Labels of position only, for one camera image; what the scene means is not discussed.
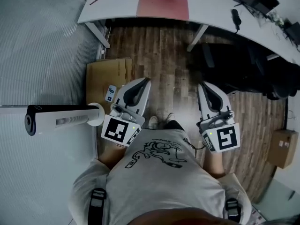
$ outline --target white desk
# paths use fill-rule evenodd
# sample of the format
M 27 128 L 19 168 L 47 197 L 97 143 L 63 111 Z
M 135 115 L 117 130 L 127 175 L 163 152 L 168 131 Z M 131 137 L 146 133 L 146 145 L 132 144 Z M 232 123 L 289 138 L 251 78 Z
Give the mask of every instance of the white desk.
M 95 34 L 100 42 L 109 48 L 110 45 L 103 34 L 93 24 L 94 21 L 136 17 L 139 0 L 87 0 L 80 14 L 78 23 L 85 23 Z M 189 21 L 202 24 L 192 43 L 187 50 L 190 51 L 208 26 L 221 28 L 230 32 L 236 32 L 232 20 L 231 9 L 237 5 L 233 0 L 187 0 L 189 9 Z M 238 34 L 246 37 L 262 46 L 272 50 L 275 54 L 289 62 L 300 65 L 300 52 L 286 40 L 279 27 L 272 23 L 266 23 L 260 27 L 257 18 L 254 18 L 243 6 L 235 7 L 238 10 L 242 24 Z

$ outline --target wooden floor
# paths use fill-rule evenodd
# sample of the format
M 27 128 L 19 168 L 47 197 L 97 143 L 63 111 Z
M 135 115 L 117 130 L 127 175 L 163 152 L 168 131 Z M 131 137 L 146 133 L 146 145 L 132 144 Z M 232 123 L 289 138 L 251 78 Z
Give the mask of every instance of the wooden floor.
M 189 74 L 186 68 L 195 63 L 197 56 L 196 49 L 186 52 L 197 27 L 172 20 L 117 20 L 111 25 L 111 48 L 107 49 L 106 58 L 132 58 L 135 78 L 149 77 L 152 81 L 146 118 L 157 115 L 164 121 L 169 113 L 175 113 L 192 144 L 201 147 L 196 126 L 200 120 L 196 86 L 201 74 Z M 208 29 L 200 43 L 233 43 L 239 39 L 242 40 L 230 33 Z M 249 198 L 257 202 L 274 170 L 266 162 L 266 156 L 272 131 L 283 127 L 285 104 L 245 92 L 230 95 L 230 101 L 235 120 L 240 123 L 241 147 L 223 153 L 225 170 L 235 172 Z M 197 154 L 202 162 L 203 154 L 203 150 Z

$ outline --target pen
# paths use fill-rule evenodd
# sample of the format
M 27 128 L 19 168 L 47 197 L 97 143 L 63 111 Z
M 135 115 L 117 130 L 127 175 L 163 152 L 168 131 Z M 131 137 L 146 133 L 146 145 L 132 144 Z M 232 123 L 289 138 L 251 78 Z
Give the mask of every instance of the pen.
M 90 5 L 92 5 L 94 2 L 97 2 L 98 0 L 93 1 L 92 3 L 90 3 Z

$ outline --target shoe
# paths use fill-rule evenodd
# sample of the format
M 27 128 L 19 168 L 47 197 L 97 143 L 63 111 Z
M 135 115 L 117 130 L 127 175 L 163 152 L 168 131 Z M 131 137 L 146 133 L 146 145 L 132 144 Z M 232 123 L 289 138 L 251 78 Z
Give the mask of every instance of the shoe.
M 150 118 L 149 123 L 148 123 L 148 128 L 153 129 L 153 130 L 158 129 L 158 118 L 157 118 L 157 116 L 152 116 Z
M 172 120 L 175 120 L 175 115 L 174 113 L 170 113 L 168 116 L 167 116 L 167 119 L 166 119 L 166 123 L 172 121 Z

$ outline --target red mouse pad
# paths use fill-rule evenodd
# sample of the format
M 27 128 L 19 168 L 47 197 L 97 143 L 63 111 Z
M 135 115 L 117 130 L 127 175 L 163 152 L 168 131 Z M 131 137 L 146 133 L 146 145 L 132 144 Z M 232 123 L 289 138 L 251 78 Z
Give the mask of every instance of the red mouse pad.
M 139 0 L 136 16 L 188 20 L 188 0 Z

